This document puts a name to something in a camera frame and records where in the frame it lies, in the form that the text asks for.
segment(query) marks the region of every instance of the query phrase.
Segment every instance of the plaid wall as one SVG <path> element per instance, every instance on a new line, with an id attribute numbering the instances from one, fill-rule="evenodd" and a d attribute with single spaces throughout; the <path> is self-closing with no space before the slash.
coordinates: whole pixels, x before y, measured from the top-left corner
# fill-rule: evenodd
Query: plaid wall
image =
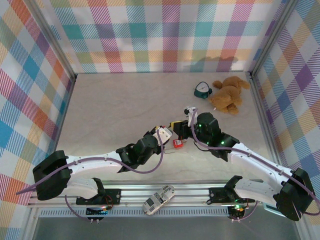
<path id="1" fill-rule="evenodd" d="M 284 5 L 281 0 L 36 2 L 77 73 L 247 71 Z"/>
<path id="2" fill-rule="evenodd" d="M 282 12 L 283 12 L 283 10 L 284 10 L 284 8 L 285 8 L 285 6 L 286 6 L 288 1 L 289 0 L 281 0 L 281 3 L 279 5 L 276 13 L 274 14 L 273 19 L 272 19 L 268 29 L 266 30 L 266 32 L 265 32 L 265 34 L 264 34 L 264 36 L 262 38 L 262 41 L 261 41 L 261 43 L 260 43 L 260 45 L 259 45 L 259 47 L 258 47 L 258 49 L 257 49 L 257 51 L 256 51 L 256 53 L 254 55 L 254 58 L 253 58 L 253 60 L 251 62 L 251 65 L 250 65 L 250 67 L 248 69 L 249 72 L 252 72 L 254 67 L 256 66 L 257 61 L 260 58 L 260 56 L 262 54 L 262 51 L 263 51 L 264 47 L 266 46 L 268 39 L 270 38 L 270 35 L 273 33 L 273 31 L 274 31 L 274 29 L 276 27 L 276 23 L 279 20 L 279 18 L 280 18 L 280 16 L 281 16 L 281 14 L 282 14 Z"/>
<path id="3" fill-rule="evenodd" d="M 0 1 L 0 240 L 15 240 L 32 169 L 57 140 L 72 83 L 22 0 Z"/>
<path id="4" fill-rule="evenodd" d="M 284 165 L 305 169 L 320 197 L 320 1 L 301 0 L 258 74 Z M 310 217 L 320 238 L 320 217 Z"/>

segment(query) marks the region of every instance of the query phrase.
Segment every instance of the black bracket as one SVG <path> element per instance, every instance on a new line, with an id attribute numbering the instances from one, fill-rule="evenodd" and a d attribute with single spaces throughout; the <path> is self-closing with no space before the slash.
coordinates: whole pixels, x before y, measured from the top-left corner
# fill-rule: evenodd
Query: black bracket
<path id="1" fill-rule="evenodd" d="M 229 219 L 242 219 L 245 216 L 245 209 L 242 211 L 239 211 L 234 206 L 228 206 L 228 212 L 229 212 Z"/>
<path id="2" fill-rule="evenodd" d="M 309 175 L 305 170 L 298 168 L 296 171 L 292 171 L 292 177 L 315 194 Z M 291 179 L 287 182 L 283 181 L 281 184 L 283 187 L 280 193 L 273 195 L 276 207 L 288 219 L 299 221 L 313 198 Z"/>
<path id="3" fill-rule="evenodd" d="M 108 207 L 106 209 L 106 211 L 104 211 L 102 209 L 87 208 L 85 211 L 85 215 L 87 215 L 87 216 L 90 215 L 87 217 L 89 220 L 93 219 L 93 220 L 101 221 L 102 219 L 104 219 L 103 216 L 108 215 L 108 210 L 110 210 L 110 209 L 111 209 L 111 207 Z"/>
<path id="4" fill-rule="evenodd" d="M 53 152 L 33 168 L 34 182 L 40 181 L 54 170 L 66 165 L 67 158 L 68 156 L 65 155 L 63 150 Z M 38 200 L 45 201 L 59 196 L 67 187 L 67 183 L 71 178 L 70 173 L 72 173 L 72 170 L 66 167 L 36 186 Z"/>
<path id="5" fill-rule="evenodd" d="M 119 205 L 121 199 L 121 189 L 104 189 L 103 194 L 85 199 L 79 197 L 76 199 L 76 205 Z"/>
<path id="6" fill-rule="evenodd" d="M 206 201 L 206 204 L 226 204 L 226 203 L 254 203 L 254 199 L 240 198 L 234 188 L 236 183 L 242 179 L 242 176 L 233 176 L 224 187 L 211 187 L 209 188 L 210 199 Z"/>

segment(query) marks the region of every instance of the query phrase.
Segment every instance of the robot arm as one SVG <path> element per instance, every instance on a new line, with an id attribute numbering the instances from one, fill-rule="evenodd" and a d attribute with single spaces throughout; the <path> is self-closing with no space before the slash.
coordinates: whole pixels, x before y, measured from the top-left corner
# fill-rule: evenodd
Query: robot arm
<path id="1" fill-rule="evenodd" d="M 315 194 L 307 172 L 301 168 L 293 171 L 265 159 L 238 139 L 222 132 L 217 119 L 211 113 L 204 112 L 197 116 L 196 120 L 192 119 L 196 116 L 195 111 L 194 107 L 187 107 L 184 113 L 189 116 L 189 120 L 170 124 L 179 139 L 194 138 L 203 147 L 205 147 L 203 144 L 206 144 L 215 157 L 244 167 L 263 180 L 263 182 L 255 182 L 243 179 L 241 176 L 234 176 L 225 186 L 229 193 L 233 191 L 234 196 L 231 199 L 236 197 L 262 201 L 276 206 L 287 218 L 298 221 L 313 198 L 287 176 L 292 177 Z"/>
<path id="2" fill-rule="evenodd" d="M 34 181 L 42 180 L 62 166 L 67 167 L 36 186 L 37 198 L 45 201 L 64 194 L 99 202 L 99 198 L 104 197 L 104 188 L 100 179 L 92 177 L 101 173 L 139 172 L 136 168 L 153 154 L 162 153 L 160 142 L 166 145 L 171 136 L 168 128 L 160 126 L 148 131 L 136 144 L 101 155 L 66 156 L 63 150 L 55 151 L 33 169 Z"/>
<path id="3" fill-rule="evenodd" d="M 313 198 L 281 173 L 292 176 L 314 194 L 308 174 L 300 168 L 292 171 L 287 167 L 279 166 L 254 153 L 238 139 L 221 132 L 217 119 L 209 112 L 201 113 L 191 124 L 192 117 L 196 115 L 196 112 L 193 114 L 195 110 L 194 107 L 188 107 L 184 113 L 189 116 L 189 120 L 175 121 L 170 124 L 179 139 L 194 138 L 194 130 L 197 141 L 212 147 L 210 149 L 212 155 L 226 162 L 245 167 L 263 180 L 263 182 L 256 182 L 241 176 L 234 176 L 224 187 L 229 201 L 253 199 L 273 206 L 276 205 L 283 215 L 298 221 L 306 212 Z M 172 132 L 168 128 L 160 126 L 148 131 L 136 144 L 132 143 L 102 155 L 65 156 L 64 151 L 55 151 L 33 169 L 35 182 L 42 180 L 61 166 L 67 165 L 68 167 L 59 170 L 38 184 L 36 186 L 37 198 L 49 200 L 64 194 L 79 196 L 98 204 L 105 197 L 105 190 L 101 180 L 92 177 L 99 173 L 127 171 L 147 173 L 137 171 L 136 168 L 139 165 L 144 165 L 153 154 L 161 153 L 162 155 L 160 143 L 165 145 L 171 136 Z M 243 150 L 248 154 L 230 150 L 230 148 Z M 251 156 L 259 157 L 267 164 L 263 164 Z M 280 169 L 280 173 L 270 166 Z M 213 202 L 214 199 L 210 199 L 207 203 Z"/>

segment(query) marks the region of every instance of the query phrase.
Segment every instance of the brown teddy bear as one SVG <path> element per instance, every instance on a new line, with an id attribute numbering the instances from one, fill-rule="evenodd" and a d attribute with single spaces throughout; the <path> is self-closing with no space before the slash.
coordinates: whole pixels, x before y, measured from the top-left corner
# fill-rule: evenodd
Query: brown teddy bear
<path id="1" fill-rule="evenodd" d="M 231 76 L 223 82 L 214 81 L 212 85 L 220 89 L 209 99 L 216 109 L 223 113 L 238 114 L 237 106 L 242 104 L 241 90 L 242 88 L 249 89 L 250 84 L 237 76 Z"/>

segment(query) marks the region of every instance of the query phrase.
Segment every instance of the marble surface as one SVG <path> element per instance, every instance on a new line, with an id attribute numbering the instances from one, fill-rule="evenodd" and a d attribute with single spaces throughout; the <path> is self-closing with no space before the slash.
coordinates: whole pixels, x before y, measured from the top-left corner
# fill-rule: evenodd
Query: marble surface
<path id="1" fill-rule="evenodd" d="M 223 132 L 238 138 L 253 151 L 268 158 L 268 150 L 260 127 L 250 90 L 242 91 L 243 105 L 237 116 L 214 111 L 206 99 L 193 95 L 196 85 L 230 76 L 243 80 L 237 73 L 126 73 L 80 74 L 68 107 L 57 150 L 66 155 L 88 156 L 108 153 L 138 139 L 154 126 L 185 120 L 184 108 L 195 106 L 198 113 L 211 112 Z M 172 147 L 170 141 L 166 148 Z M 153 155 L 145 165 L 147 171 L 157 165 Z M 162 165 L 153 173 L 108 173 L 102 180 L 228 180 L 234 175 L 258 179 L 244 168 L 199 151 L 189 139 L 174 153 L 165 154 Z"/>

